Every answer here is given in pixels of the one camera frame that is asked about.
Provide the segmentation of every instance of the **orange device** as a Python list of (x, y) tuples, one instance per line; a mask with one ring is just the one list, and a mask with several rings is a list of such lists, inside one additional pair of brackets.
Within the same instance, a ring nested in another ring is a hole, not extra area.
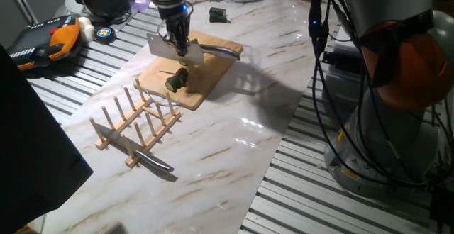
[(26, 70), (75, 55), (81, 44), (79, 20), (67, 15), (23, 30), (7, 52), (20, 70)]

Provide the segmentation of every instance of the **yellow label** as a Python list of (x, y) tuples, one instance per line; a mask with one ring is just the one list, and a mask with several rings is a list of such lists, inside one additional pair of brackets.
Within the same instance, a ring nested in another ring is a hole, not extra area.
[(341, 143), (342, 138), (343, 138), (343, 130), (340, 130), (340, 131), (339, 131), (339, 134), (338, 134), (338, 144)]
[(342, 173), (346, 174), (351, 179), (358, 180), (358, 176), (355, 173), (353, 173), (350, 170), (348, 170), (346, 167), (342, 168)]

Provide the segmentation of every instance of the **green object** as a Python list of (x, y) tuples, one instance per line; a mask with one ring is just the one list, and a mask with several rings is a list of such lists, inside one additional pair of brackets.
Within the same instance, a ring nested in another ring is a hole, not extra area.
[(171, 92), (177, 92), (181, 87), (185, 87), (188, 80), (188, 72), (185, 68), (180, 68), (174, 76), (167, 78), (165, 87)]
[(230, 23), (226, 17), (219, 16), (216, 14), (210, 15), (210, 22), (211, 23)]
[(211, 15), (217, 15), (221, 17), (227, 17), (227, 10), (223, 8), (216, 8), (216, 7), (211, 7), (210, 8), (210, 16)]

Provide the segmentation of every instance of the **knife blade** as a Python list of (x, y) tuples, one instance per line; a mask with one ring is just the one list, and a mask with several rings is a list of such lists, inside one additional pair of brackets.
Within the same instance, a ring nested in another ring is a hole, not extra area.
[[(112, 139), (112, 141), (114, 141), (118, 145), (126, 148), (123, 138), (121, 137), (121, 135), (118, 132), (113, 131), (110, 128), (107, 128), (106, 126), (99, 125), (99, 124), (97, 124), (97, 125), (99, 127), (99, 130), (101, 131), (101, 134), (105, 138), (110, 138), (110, 139)], [(128, 140), (128, 143), (129, 143), (132, 151), (134, 152), (134, 154), (139, 156), (143, 161), (147, 162), (149, 165), (156, 167), (158, 169), (164, 170), (166, 172), (172, 172), (175, 170), (172, 166), (168, 165), (167, 163), (163, 162), (162, 160), (151, 155), (151, 153), (143, 152), (142, 147), (139, 144), (137, 144), (136, 142), (132, 141), (129, 138), (126, 138), (126, 139)]]
[(177, 54), (177, 51), (163, 41), (160, 36), (148, 33), (147, 40), (150, 53), (155, 56), (181, 61), (188, 65), (200, 65), (205, 63), (204, 53), (197, 43), (187, 43), (187, 54), (184, 57), (181, 57)]
[(236, 51), (227, 47), (197, 43), (186, 43), (187, 54), (184, 57), (181, 57), (177, 54), (177, 51), (164, 42), (160, 36), (148, 33), (147, 39), (151, 54), (158, 57), (165, 57), (170, 60), (181, 61), (189, 65), (203, 64), (204, 53), (230, 60), (241, 60), (240, 55)]

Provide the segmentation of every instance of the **wooden peg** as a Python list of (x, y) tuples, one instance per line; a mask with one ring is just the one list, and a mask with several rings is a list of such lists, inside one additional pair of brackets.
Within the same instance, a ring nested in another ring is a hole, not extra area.
[(159, 114), (159, 118), (161, 119), (162, 125), (165, 126), (164, 116), (162, 115), (161, 107), (159, 106), (158, 102), (156, 102), (156, 109), (157, 109), (157, 113)]
[(126, 121), (125, 114), (123, 113), (123, 109), (121, 109), (120, 102), (118, 101), (117, 97), (114, 96), (113, 98), (115, 100), (116, 107), (118, 107), (118, 111), (120, 112), (120, 116), (123, 119), (123, 121)]
[(136, 122), (134, 123), (134, 127), (135, 127), (135, 131), (137, 131), (137, 135), (138, 135), (139, 140), (140, 140), (140, 145), (145, 146), (145, 141), (143, 140), (143, 136), (142, 136), (142, 133), (140, 131), (139, 125)]
[(109, 116), (109, 113), (107, 113), (107, 109), (105, 106), (102, 106), (102, 111), (104, 112), (104, 115), (106, 116), (106, 119), (107, 119), (107, 122), (109, 123), (109, 125), (111, 126), (111, 129), (112, 130), (115, 130), (115, 126), (113, 125), (112, 123), (112, 120), (111, 120), (111, 117)]
[(172, 114), (172, 116), (175, 116), (175, 112), (173, 111), (172, 100), (170, 99), (169, 92), (166, 91), (165, 96), (167, 97), (167, 102), (169, 102), (170, 113)]
[(96, 134), (98, 134), (99, 139), (101, 140), (101, 142), (104, 142), (105, 139), (104, 139), (104, 136), (101, 134), (101, 131), (99, 130), (98, 124), (96, 124), (96, 123), (94, 122), (94, 119), (93, 119), (92, 117), (90, 117), (89, 120), (90, 120), (90, 122), (91, 122), (92, 125), (93, 125), (94, 131), (96, 131)]
[(145, 102), (145, 97), (143, 96), (143, 89), (142, 86), (140, 85), (139, 78), (135, 78), (135, 84), (137, 85), (137, 89), (139, 89), (140, 97), (142, 101)]
[(148, 125), (150, 126), (150, 129), (151, 129), (151, 134), (153, 136), (156, 136), (155, 128), (153, 127), (153, 123), (151, 123), (150, 114), (145, 112), (145, 117), (147, 117)]
[(131, 145), (129, 144), (128, 139), (124, 134), (120, 134), (121, 138), (123, 138), (123, 142), (125, 143), (125, 147), (129, 153), (129, 156), (133, 159), (134, 158), (134, 152), (133, 149), (131, 149)]
[(133, 109), (133, 111), (137, 111), (137, 109), (136, 109), (135, 106), (134, 106), (133, 99), (131, 98), (131, 95), (129, 94), (128, 88), (127, 88), (127, 87), (124, 87), (124, 89), (125, 89), (126, 96), (128, 97), (129, 104), (131, 105), (131, 108)]

